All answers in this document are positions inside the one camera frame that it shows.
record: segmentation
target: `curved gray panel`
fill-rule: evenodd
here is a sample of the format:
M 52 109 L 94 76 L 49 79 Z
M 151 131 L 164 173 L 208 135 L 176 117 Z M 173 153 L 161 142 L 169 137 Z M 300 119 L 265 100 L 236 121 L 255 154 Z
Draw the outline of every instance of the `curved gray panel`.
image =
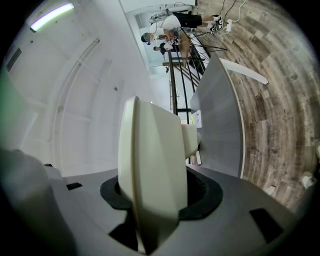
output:
M 240 177 L 243 163 L 243 129 L 232 82 L 214 54 L 191 101 L 191 112 L 201 110 L 200 156 L 202 166 Z

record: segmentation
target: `wooden floor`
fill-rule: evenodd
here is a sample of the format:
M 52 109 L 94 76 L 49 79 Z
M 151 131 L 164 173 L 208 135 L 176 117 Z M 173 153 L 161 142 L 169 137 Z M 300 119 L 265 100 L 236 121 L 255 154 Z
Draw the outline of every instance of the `wooden floor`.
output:
M 225 0 L 223 17 L 233 2 Z M 198 13 L 219 14 L 222 3 L 200 0 Z M 226 20 L 238 19 L 241 3 L 236 0 Z M 263 85 L 230 72 L 244 119 L 243 178 L 262 189 L 274 186 L 271 196 L 294 209 L 305 192 L 299 182 L 302 173 L 316 171 L 314 144 L 320 139 L 319 67 L 308 40 L 290 16 L 269 0 L 248 0 L 230 34 L 200 40 L 227 48 L 216 54 L 269 80 Z

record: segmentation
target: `gray platform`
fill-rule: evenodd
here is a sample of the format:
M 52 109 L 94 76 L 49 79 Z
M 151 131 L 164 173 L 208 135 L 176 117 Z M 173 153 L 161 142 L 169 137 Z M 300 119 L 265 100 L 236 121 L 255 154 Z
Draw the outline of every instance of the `gray platform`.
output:
M 12 207 L 57 255 L 141 256 L 109 233 L 125 221 L 125 210 L 113 209 L 100 195 L 101 185 L 118 170 L 63 178 L 22 152 L 10 152 L 0 183 Z M 223 198 L 206 218 L 182 220 L 151 255 L 268 255 L 295 225 L 296 218 L 255 185 L 211 169 L 192 166 L 222 188 Z M 67 184 L 81 183 L 73 190 Z M 270 243 L 250 211 L 264 209 L 283 233 Z
M 221 61 L 213 55 L 191 101 L 191 113 L 201 110 L 202 167 L 241 176 L 243 129 L 236 95 Z

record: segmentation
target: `power strip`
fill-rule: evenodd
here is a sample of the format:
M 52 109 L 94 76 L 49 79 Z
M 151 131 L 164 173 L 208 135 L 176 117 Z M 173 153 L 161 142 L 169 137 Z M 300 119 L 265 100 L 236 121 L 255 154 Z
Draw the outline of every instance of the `power strip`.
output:
M 232 20 L 231 20 L 231 19 L 228 19 L 227 25 L 226 25 L 226 31 L 227 31 L 228 33 L 230 33 L 230 32 L 231 32 L 231 28 L 232 28 Z

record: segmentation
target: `white curved wall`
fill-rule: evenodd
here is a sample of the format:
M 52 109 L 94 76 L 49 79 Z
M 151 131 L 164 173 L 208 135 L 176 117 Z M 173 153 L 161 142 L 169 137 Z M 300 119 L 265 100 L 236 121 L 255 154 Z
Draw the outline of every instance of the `white curved wall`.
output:
M 125 101 L 139 96 L 157 103 L 120 2 L 73 4 L 36 33 L 26 25 L 12 47 L 22 53 L 5 71 L 37 114 L 22 146 L 14 148 L 53 164 L 63 176 L 116 168 Z

